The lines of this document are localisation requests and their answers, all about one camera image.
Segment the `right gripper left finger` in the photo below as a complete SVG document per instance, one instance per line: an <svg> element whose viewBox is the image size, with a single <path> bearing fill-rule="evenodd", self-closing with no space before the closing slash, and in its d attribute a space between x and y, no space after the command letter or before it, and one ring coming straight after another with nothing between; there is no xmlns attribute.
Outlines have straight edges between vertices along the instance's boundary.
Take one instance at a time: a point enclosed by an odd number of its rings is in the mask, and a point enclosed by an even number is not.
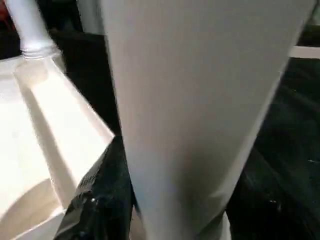
<svg viewBox="0 0 320 240"><path fill-rule="evenodd" d="M127 240L134 204L121 136L115 136L80 181L56 240Z"/></svg>

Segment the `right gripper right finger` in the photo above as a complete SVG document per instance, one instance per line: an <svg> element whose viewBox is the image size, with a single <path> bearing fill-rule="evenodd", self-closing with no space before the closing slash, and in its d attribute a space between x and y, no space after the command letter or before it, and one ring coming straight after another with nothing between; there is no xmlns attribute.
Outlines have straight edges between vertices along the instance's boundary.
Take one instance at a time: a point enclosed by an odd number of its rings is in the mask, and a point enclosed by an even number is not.
<svg viewBox="0 0 320 240"><path fill-rule="evenodd" d="M226 207L233 240L318 240L320 219L253 148Z"/></svg>

